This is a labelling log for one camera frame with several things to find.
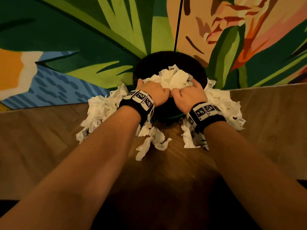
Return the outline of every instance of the wooden surface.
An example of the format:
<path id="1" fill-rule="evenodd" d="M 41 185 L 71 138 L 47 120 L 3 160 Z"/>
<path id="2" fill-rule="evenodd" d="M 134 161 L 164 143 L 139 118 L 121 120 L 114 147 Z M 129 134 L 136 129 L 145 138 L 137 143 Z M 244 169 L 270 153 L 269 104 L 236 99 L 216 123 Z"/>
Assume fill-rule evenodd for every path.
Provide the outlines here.
<path id="1" fill-rule="evenodd" d="M 240 133 L 287 174 L 307 179 L 307 84 L 231 92 L 246 119 Z M 87 104 L 0 113 L 0 199 L 20 199 L 77 145 Z M 136 137 L 106 201 L 109 214 L 135 229 L 203 229 L 207 197 L 219 176 L 210 153 L 183 148 L 179 125 L 162 130 L 165 151 L 151 147 L 141 162 Z"/>

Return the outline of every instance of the black basket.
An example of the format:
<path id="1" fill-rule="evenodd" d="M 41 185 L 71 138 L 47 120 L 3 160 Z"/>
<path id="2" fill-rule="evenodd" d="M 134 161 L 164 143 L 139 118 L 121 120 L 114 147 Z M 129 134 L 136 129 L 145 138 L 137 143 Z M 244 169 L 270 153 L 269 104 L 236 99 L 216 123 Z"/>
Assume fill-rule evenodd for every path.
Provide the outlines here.
<path id="1" fill-rule="evenodd" d="M 206 87 L 207 75 L 204 67 L 193 57 L 175 51 L 159 51 L 144 57 L 135 67 L 133 84 L 136 87 L 139 78 L 144 80 L 154 74 L 158 75 L 162 69 L 168 69 L 174 64 L 179 69 L 191 74 L 203 88 Z M 169 98 L 165 104 L 155 108 L 153 116 L 156 120 L 176 122 L 183 115 L 177 108 L 174 99 Z"/>

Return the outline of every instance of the painted flower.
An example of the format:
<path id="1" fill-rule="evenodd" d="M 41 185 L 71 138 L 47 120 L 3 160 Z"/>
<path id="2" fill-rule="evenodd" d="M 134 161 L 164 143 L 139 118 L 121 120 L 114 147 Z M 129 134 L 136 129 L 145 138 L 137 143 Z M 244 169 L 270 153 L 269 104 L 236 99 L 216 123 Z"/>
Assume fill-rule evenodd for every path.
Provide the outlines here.
<path id="1" fill-rule="evenodd" d="M 35 62 L 43 52 L 16 52 L 0 48 L 0 100 L 27 92 L 37 73 Z"/>
<path id="2" fill-rule="evenodd" d="M 176 35 L 180 0 L 167 0 L 167 12 Z M 307 18 L 307 0 L 184 0 L 177 42 L 179 51 L 208 66 L 223 30 L 246 25 L 244 47 L 233 69 L 272 46 Z"/>

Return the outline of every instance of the right hand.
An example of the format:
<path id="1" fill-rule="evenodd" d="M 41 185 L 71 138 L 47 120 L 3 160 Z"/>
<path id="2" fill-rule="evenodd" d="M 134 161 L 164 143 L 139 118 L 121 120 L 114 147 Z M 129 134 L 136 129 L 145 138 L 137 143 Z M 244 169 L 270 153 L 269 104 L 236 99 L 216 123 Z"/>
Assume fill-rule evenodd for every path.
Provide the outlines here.
<path id="1" fill-rule="evenodd" d="M 192 107 L 199 102 L 208 102 L 207 96 L 202 88 L 201 84 L 192 79 L 193 86 L 185 87 L 182 89 L 172 89 L 172 96 L 176 103 L 176 106 L 185 115 L 187 115 Z"/>

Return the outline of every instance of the left hand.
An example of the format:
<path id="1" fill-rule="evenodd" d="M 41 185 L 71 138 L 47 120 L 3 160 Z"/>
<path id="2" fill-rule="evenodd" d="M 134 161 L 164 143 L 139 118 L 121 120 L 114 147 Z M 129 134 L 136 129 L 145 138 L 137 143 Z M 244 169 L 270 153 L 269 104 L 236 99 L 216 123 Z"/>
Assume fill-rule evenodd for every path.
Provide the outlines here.
<path id="1" fill-rule="evenodd" d="M 160 83 L 156 83 L 153 81 L 144 83 L 142 79 L 138 80 L 138 85 L 136 89 L 148 93 L 153 99 L 155 107 L 164 104 L 171 93 L 171 90 L 169 88 L 163 89 Z"/>

